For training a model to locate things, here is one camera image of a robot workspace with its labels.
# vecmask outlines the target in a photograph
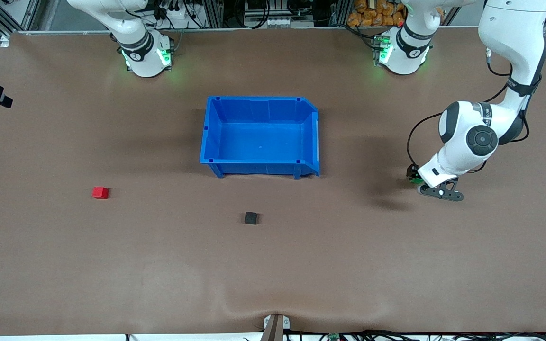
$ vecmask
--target blue crate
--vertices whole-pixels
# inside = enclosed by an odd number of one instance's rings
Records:
[[[319,113],[302,97],[208,97],[200,162],[225,174],[319,176]]]

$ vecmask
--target blue plastic bin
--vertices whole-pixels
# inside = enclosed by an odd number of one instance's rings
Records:
[[[319,114],[302,97],[208,97],[200,162],[225,174],[319,176]]]

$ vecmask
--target red cube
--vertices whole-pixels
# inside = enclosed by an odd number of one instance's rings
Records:
[[[108,199],[109,189],[104,187],[94,187],[94,189],[91,190],[91,197],[95,199]]]

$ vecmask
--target brown tabletop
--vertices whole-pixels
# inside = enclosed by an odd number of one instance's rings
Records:
[[[270,313],[314,332],[546,332],[546,65],[530,138],[446,202],[407,183],[408,132],[505,79],[475,29],[434,43],[397,76],[344,30],[187,33],[173,69],[141,79],[106,35],[13,36],[0,48],[14,99],[0,107],[0,335],[252,332]],[[199,164],[209,95],[309,99],[321,177],[217,179]],[[430,121],[412,153],[426,162],[441,145]]]

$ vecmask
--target small block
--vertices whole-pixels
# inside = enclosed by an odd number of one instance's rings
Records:
[[[109,189],[104,187],[94,187],[94,189],[91,190],[91,197],[95,199],[108,199]]]
[[[243,222],[245,224],[256,225],[257,220],[258,220],[258,213],[246,212],[246,217],[244,218]]]

